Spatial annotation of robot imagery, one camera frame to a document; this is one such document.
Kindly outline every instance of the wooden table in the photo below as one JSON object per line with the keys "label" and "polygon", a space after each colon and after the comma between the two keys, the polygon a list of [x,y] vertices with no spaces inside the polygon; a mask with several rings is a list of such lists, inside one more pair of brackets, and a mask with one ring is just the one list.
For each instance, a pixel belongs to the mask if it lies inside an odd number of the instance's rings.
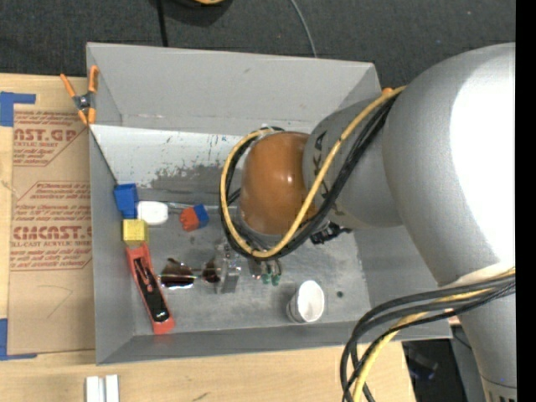
{"label": "wooden table", "polygon": [[[73,80],[85,92],[85,79]],[[38,94],[36,106],[65,108],[57,76],[0,75],[0,90]],[[7,316],[13,129],[0,127],[0,317]],[[128,401],[337,401],[342,347],[95,366],[92,350],[0,362],[0,399],[84,400],[85,377],[118,374]],[[380,354],[368,379],[378,402],[415,402],[400,343]]]}

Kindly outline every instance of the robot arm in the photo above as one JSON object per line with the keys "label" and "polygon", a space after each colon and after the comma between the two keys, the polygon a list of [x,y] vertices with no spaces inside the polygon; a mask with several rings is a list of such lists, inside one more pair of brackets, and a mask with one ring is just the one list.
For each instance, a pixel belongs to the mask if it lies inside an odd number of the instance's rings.
{"label": "robot arm", "polygon": [[[404,225],[442,287],[481,281],[513,268],[514,89],[514,44],[467,52],[427,70],[392,107],[376,112],[387,112],[378,119],[381,122],[370,128],[371,112],[353,131],[353,139],[368,129],[378,129],[378,135],[348,175],[327,219],[346,229]],[[277,160],[281,168],[270,171],[277,177],[264,178],[257,197],[281,199],[281,192],[291,190],[294,195],[281,207],[297,211],[333,145],[368,104],[360,102],[328,116],[305,146],[302,138],[287,145],[286,154],[302,156],[302,174],[295,165],[289,170],[284,160]],[[255,164],[248,165],[246,159],[240,195],[240,225],[251,238],[265,237],[268,245],[291,227],[291,218],[282,216],[281,225],[271,222],[277,230],[267,234],[258,222],[271,201],[263,205],[257,199],[248,206],[247,200],[259,180],[252,169],[275,161],[274,153],[257,152],[270,149],[277,136],[282,134],[269,135],[251,148]],[[340,146],[308,212],[322,207],[346,168],[354,144],[348,140]],[[301,179],[303,186],[296,183]],[[465,313],[461,322],[488,402],[517,400],[515,296]]]}

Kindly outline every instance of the cardboard sheet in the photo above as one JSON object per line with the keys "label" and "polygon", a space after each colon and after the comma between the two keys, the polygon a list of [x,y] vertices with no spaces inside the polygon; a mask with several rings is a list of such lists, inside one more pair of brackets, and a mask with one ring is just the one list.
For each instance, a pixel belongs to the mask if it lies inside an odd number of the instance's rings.
{"label": "cardboard sheet", "polygon": [[36,78],[0,85],[38,96],[15,107],[9,354],[95,346],[88,130],[59,77]]}

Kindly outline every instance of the green connector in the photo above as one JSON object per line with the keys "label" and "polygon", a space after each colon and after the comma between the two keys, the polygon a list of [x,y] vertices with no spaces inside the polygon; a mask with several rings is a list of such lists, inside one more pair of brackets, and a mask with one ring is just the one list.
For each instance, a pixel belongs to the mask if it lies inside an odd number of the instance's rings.
{"label": "green connector", "polygon": [[281,275],[271,277],[271,284],[273,286],[278,286],[280,281],[281,281]]}

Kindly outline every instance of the yellow cable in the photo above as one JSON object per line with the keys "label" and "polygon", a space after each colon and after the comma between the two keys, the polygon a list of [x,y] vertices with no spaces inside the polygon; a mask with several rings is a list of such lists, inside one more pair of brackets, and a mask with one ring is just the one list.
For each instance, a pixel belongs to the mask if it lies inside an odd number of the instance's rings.
{"label": "yellow cable", "polygon": [[[501,274],[499,276],[495,276],[490,280],[494,280],[494,279],[496,279],[498,277],[502,277],[502,276],[510,276],[512,274],[515,274],[515,272],[516,272],[516,268],[514,266],[513,268],[511,268],[510,270],[506,271],[505,273],[503,273],[503,274]],[[482,289],[480,291],[470,291],[470,292],[466,292],[466,293],[460,293],[458,295],[443,296],[442,298],[436,299],[434,302],[458,301],[458,300],[461,300],[461,299],[467,299],[467,298],[472,298],[472,297],[477,296],[477,295],[481,295],[482,293],[486,293],[486,292],[488,292],[490,290],[491,289]],[[395,323],[391,327],[391,329],[394,328],[394,327],[405,325],[407,323],[414,322],[414,321],[418,320],[419,318],[425,316],[426,314],[427,314],[427,312],[417,312],[415,314],[410,314],[409,316],[402,317],[400,320],[397,321],[397,323]],[[367,380],[367,377],[369,375],[370,369],[372,368],[374,362],[376,361],[376,358],[378,358],[379,352],[382,350],[382,348],[385,347],[385,345],[387,345],[387,343],[389,341],[391,341],[396,336],[396,334],[398,332],[399,331],[392,332],[388,336],[383,338],[378,343],[378,345],[376,345],[376,347],[374,347],[372,349],[372,351],[370,352],[370,355],[363,362],[361,372],[360,372],[358,378],[356,379],[355,387],[353,388],[352,397],[353,397],[354,400],[355,400],[356,396],[358,394],[361,394],[361,392],[363,391],[363,387],[364,387],[365,382]]]}
{"label": "yellow cable", "polygon": [[350,124],[346,127],[346,129],[343,131],[343,134],[338,138],[338,140],[335,142],[335,144],[330,149],[328,155],[326,156],[326,161],[322,165],[322,168],[318,172],[317,177],[315,178],[314,183],[312,184],[311,190],[306,196],[305,201],[303,202],[303,205],[296,216],[294,222],[292,223],[292,226],[289,228],[289,230],[286,232],[286,234],[283,236],[281,241],[277,243],[274,247],[272,247],[269,250],[266,251],[260,251],[260,250],[254,250],[251,246],[247,244],[247,242],[240,236],[238,231],[236,230],[232,219],[230,218],[229,214],[229,208],[227,204],[227,193],[225,192],[225,179],[227,178],[227,172],[229,171],[229,167],[231,164],[231,160],[233,159],[234,154],[238,150],[238,148],[243,145],[245,142],[249,141],[251,138],[258,137],[260,134],[259,131],[252,132],[248,136],[244,137],[231,151],[229,156],[227,157],[227,160],[225,161],[224,169],[222,171],[221,180],[220,180],[220,198],[221,198],[221,204],[222,204],[222,211],[224,214],[225,223],[229,227],[229,232],[231,236],[234,238],[234,241],[238,243],[238,245],[247,251],[250,255],[253,255],[257,258],[268,258],[273,256],[274,254],[278,253],[283,249],[288,242],[291,240],[291,238],[294,236],[298,228],[300,227],[300,224],[303,221],[303,218],[305,217],[307,210],[309,210],[309,207],[311,206],[312,200],[314,199],[314,196],[317,194],[318,189],[320,188],[322,181],[326,177],[327,170],[330,168],[333,159],[337,155],[337,152],[339,151],[341,145],[347,140],[347,138],[352,134],[353,130],[358,126],[358,124],[366,118],[370,112],[372,112],[376,107],[380,106],[381,104],[385,103],[387,100],[390,100],[394,96],[398,95],[400,92],[404,90],[405,86],[401,86],[400,88],[397,88],[392,91],[386,91],[384,92],[379,98],[368,104],[354,119]]}

